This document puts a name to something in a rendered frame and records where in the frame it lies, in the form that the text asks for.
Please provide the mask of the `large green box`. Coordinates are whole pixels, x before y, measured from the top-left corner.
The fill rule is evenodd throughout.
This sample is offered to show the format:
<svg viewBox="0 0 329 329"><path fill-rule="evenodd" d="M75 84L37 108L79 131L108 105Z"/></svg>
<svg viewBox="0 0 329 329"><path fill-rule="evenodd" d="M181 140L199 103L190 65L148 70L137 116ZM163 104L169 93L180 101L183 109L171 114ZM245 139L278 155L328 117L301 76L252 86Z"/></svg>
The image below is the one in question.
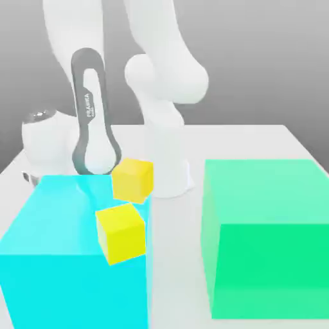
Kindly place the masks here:
<svg viewBox="0 0 329 329"><path fill-rule="evenodd" d="M329 177L309 159L208 159L200 244L213 319L329 319Z"/></svg>

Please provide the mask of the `small lemon-yellow cube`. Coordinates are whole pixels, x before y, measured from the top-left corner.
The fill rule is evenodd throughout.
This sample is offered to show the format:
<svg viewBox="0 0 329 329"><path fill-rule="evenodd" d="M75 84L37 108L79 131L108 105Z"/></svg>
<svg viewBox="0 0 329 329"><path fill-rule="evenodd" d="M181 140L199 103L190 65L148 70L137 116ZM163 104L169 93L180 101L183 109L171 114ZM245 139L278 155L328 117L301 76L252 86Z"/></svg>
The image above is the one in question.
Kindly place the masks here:
<svg viewBox="0 0 329 329"><path fill-rule="evenodd" d="M96 228L109 265L146 253L145 221L130 203L97 211Z"/></svg>

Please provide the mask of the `small orange-yellow cube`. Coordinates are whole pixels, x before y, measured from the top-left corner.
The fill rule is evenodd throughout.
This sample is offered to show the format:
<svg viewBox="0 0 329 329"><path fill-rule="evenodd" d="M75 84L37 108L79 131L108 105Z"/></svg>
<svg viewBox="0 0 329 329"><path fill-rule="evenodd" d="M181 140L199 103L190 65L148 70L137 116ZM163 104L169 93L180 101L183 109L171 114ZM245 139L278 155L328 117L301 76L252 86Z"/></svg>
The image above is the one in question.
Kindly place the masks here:
<svg viewBox="0 0 329 329"><path fill-rule="evenodd" d="M142 204L154 188L154 166L150 161L124 158L112 171L113 197Z"/></svg>

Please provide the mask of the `large cyan box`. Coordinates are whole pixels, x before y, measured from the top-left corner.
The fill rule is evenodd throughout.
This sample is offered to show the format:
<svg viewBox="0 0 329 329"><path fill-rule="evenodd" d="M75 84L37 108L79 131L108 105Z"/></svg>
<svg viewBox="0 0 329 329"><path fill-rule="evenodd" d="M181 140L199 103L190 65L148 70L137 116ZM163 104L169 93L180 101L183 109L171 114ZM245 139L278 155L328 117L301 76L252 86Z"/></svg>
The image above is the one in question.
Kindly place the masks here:
<svg viewBox="0 0 329 329"><path fill-rule="evenodd" d="M149 329L152 255L109 265L96 212L120 206L108 175L45 176L0 239L14 329Z"/></svg>

